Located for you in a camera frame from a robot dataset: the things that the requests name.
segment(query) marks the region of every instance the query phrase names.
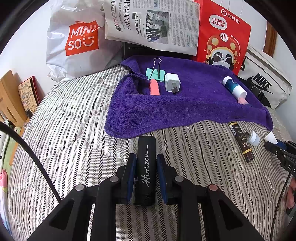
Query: human hand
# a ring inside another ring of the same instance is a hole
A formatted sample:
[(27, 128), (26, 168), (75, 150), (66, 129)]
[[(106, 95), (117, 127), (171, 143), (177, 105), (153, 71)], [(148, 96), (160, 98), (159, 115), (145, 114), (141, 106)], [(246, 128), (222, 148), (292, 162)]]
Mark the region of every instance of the human hand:
[(295, 205), (294, 196), (293, 196), (293, 191), (295, 190), (296, 190), (296, 181), (295, 181), (295, 178), (292, 177), (291, 183), (289, 185), (289, 190), (287, 193), (287, 199), (286, 199), (287, 208), (292, 208)]

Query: wooden board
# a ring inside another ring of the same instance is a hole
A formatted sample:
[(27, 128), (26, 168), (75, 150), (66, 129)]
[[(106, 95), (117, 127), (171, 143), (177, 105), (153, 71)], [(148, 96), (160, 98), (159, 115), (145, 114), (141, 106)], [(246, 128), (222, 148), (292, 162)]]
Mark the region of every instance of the wooden board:
[(265, 45), (264, 45), (263, 52), (267, 53), (271, 57), (273, 57), (274, 55), (274, 49), (276, 47), (276, 38), (277, 38), (276, 30), (269, 22), (267, 22)]
[(27, 119), (11, 70), (0, 80), (0, 110), (17, 127), (22, 127)]

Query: black cable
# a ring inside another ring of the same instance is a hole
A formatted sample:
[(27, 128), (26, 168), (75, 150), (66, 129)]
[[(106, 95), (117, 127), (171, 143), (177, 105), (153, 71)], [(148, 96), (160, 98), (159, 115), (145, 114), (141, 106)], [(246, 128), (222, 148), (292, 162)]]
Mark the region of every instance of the black cable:
[(283, 189), (281, 190), (281, 194), (280, 194), (280, 196), (279, 196), (279, 199), (278, 199), (278, 202), (277, 202), (277, 205), (276, 205), (276, 210), (275, 210), (275, 212), (274, 212), (274, 218), (272, 219), (271, 230), (270, 230), (270, 239), (269, 239), (269, 241), (272, 241), (272, 236), (273, 236), (273, 234), (274, 234), (274, 225), (275, 225), (275, 222), (276, 222), (276, 216), (277, 216), (277, 213), (278, 213), (278, 210), (279, 210), (279, 205), (280, 205), (280, 203), (281, 203), (281, 198), (282, 198), (282, 196), (283, 196), (283, 194), (284, 194), (284, 191), (285, 191), (285, 189), (286, 189), (286, 186), (287, 186), (287, 184), (288, 184), (288, 182), (289, 182), (289, 179), (290, 179), (290, 177), (291, 177), (292, 171), (293, 171), (294, 168), (295, 168), (295, 164), (296, 164), (296, 160), (294, 160), (293, 167), (291, 168), (291, 171), (289, 172), (289, 175), (288, 175), (287, 180), (286, 180), (286, 182), (285, 182), (285, 184), (284, 184), (284, 186), (283, 186)]
[(51, 179), (49, 178), (49, 175), (45, 171), (44, 167), (42, 166), (41, 162), (39, 161), (38, 157), (35, 155), (35, 153), (32, 151), (32, 149), (28, 146), (28, 144), (15, 132), (13, 129), (11, 129), (9, 126), (5, 125), (3, 122), (0, 121), (0, 131), (3, 131), (7, 135), (9, 135), (11, 138), (13, 138), (18, 144), (21, 145), (22, 148), (29, 154), (29, 156), (33, 159), (36, 166), (39, 168), (40, 172), (44, 176), (48, 186), (52, 190), (53, 194), (55, 195), (58, 202), (61, 201), (61, 198), (55, 189)]

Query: blue label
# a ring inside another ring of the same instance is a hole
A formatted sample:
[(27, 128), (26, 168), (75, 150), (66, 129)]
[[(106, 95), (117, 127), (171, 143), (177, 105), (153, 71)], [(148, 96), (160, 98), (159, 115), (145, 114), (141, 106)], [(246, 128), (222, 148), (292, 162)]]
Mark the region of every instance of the blue label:
[(234, 88), (237, 87), (239, 84), (235, 82), (234, 79), (229, 79), (225, 83), (226, 89), (228, 89), (231, 93), (233, 92)]

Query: haidilao bag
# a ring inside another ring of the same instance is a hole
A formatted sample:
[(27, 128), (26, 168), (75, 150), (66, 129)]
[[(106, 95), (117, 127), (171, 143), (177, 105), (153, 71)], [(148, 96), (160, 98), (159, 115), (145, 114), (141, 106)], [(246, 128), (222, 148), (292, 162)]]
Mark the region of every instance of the haidilao bag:
[(251, 26), (211, 0), (200, 4), (197, 55), (193, 60), (223, 65), (238, 74), (247, 50)]
[(56, 0), (47, 31), (49, 77), (67, 81), (119, 64), (122, 43), (105, 39), (102, 5), (96, 0)]

